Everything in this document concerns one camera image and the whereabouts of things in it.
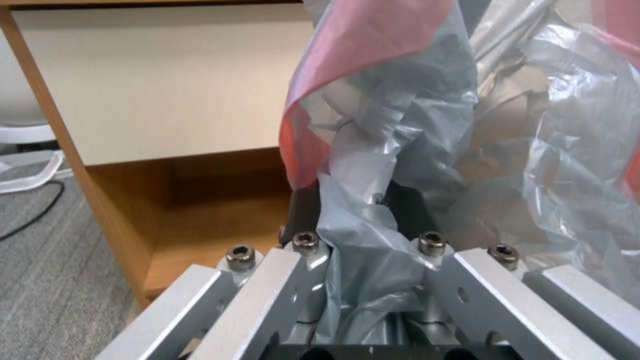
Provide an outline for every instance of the floor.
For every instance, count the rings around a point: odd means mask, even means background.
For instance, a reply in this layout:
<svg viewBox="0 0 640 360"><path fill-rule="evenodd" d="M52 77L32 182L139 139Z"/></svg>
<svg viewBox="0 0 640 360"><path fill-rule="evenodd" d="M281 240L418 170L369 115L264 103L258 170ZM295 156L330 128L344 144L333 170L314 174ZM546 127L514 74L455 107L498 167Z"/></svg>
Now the floor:
<svg viewBox="0 0 640 360"><path fill-rule="evenodd" d="M63 182L52 211L0 242L2 360L91 359L132 308L132 292L84 195L73 177ZM0 195L0 234L37 214L57 191L49 184Z"/></svg>

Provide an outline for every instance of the hole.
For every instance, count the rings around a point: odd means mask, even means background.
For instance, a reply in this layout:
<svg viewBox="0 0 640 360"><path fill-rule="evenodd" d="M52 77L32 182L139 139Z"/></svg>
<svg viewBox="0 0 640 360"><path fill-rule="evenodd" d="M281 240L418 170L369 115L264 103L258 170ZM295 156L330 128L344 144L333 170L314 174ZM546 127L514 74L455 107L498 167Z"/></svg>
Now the hole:
<svg viewBox="0 0 640 360"><path fill-rule="evenodd" d="M303 242L303 243L310 243L313 242L314 237L311 234L299 234L298 235L298 241Z"/></svg>
<svg viewBox="0 0 640 360"><path fill-rule="evenodd" d="M465 348L455 348L447 351L444 360L477 360L477 357L471 351Z"/></svg>
<svg viewBox="0 0 640 360"><path fill-rule="evenodd" d="M440 235L436 234L436 233L428 233L425 236L428 240L431 240L435 243L440 243L442 242L442 237L440 237Z"/></svg>
<svg viewBox="0 0 640 360"><path fill-rule="evenodd" d="M246 246L244 245L236 246L233 249L234 255L245 255L248 252L249 252L249 249L247 249Z"/></svg>
<svg viewBox="0 0 640 360"><path fill-rule="evenodd" d="M467 292L463 288L458 288L458 299L463 304L469 302L469 295L467 295Z"/></svg>
<svg viewBox="0 0 640 360"><path fill-rule="evenodd" d="M495 246L495 250L499 254L509 255L509 256L513 255L513 249L509 245L498 244Z"/></svg>
<svg viewBox="0 0 640 360"><path fill-rule="evenodd" d="M300 360L334 360L334 357L327 349L314 347L302 354Z"/></svg>

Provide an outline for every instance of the clear plastic bag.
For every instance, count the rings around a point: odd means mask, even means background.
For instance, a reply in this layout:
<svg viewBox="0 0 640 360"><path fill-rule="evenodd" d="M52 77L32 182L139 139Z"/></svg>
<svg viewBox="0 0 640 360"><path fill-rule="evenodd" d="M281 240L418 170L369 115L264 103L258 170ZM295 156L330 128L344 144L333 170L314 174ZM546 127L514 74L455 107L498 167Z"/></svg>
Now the clear plastic bag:
<svg viewBox="0 0 640 360"><path fill-rule="evenodd" d="M389 312L420 309L422 258L377 203L391 180L417 190L456 250L510 243L530 268L572 263L640 306L640 212L621 190L640 134L637 71L535 12L474 112L460 9L427 3L307 2L317 31L291 83L281 152L294 189L319 180L317 232L333 249L316 341L362 343Z"/></svg>

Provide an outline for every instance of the white chair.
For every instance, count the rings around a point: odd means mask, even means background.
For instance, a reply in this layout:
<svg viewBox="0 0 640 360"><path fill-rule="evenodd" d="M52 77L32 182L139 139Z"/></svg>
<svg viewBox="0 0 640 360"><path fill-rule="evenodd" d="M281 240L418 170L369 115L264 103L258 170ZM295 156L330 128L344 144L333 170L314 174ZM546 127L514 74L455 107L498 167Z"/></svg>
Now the white chair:
<svg viewBox="0 0 640 360"><path fill-rule="evenodd" d="M4 35L0 35L0 79L0 144L55 140ZM69 169L60 170L64 159L62 151L50 150L0 155L0 173L48 161L35 176L1 181L0 194L31 190L51 179L72 175Z"/></svg>

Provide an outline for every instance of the screw head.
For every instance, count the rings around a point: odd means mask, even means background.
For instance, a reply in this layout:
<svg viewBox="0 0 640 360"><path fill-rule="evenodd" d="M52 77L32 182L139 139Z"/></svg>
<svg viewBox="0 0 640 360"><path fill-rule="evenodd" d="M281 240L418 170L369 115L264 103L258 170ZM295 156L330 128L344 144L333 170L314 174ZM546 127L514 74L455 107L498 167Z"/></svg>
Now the screw head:
<svg viewBox="0 0 640 360"><path fill-rule="evenodd" d="M518 268L518 260L520 259L520 256L518 255L518 251L510 245L499 243L489 246L487 254L509 271L513 271Z"/></svg>
<svg viewBox="0 0 640 360"><path fill-rule="evenodd" d="M436 231L418 235L418 250L427 256L442 256L447 248L447 238Z"/></svg>
<svg viewBox="0 0 640 360"><path fill-rule="evenodd" d="M225 257L231 270L246 271L255 266L255 250L249 245L236 245L227 250Z"/></svg>
<svg viewBox="0 0 640 360"><path fill-rule="evenodd" d="M303 233L297 233L293 236L293 249L303 255L315 254L318 250L318 243L320 239L318 235L312 231L305 231Z"/></svg>

